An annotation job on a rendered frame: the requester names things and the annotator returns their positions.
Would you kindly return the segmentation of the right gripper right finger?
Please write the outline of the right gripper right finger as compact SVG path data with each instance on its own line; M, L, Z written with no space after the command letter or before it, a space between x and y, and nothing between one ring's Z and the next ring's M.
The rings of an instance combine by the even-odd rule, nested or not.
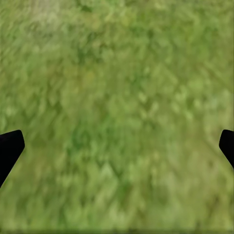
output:
M222 131L219 147L234 168L234 131Z

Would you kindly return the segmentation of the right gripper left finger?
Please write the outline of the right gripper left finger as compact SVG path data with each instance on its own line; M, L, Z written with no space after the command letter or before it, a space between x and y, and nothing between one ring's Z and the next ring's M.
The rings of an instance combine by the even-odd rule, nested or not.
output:
M0 187L25 148L21 130L0 136Z

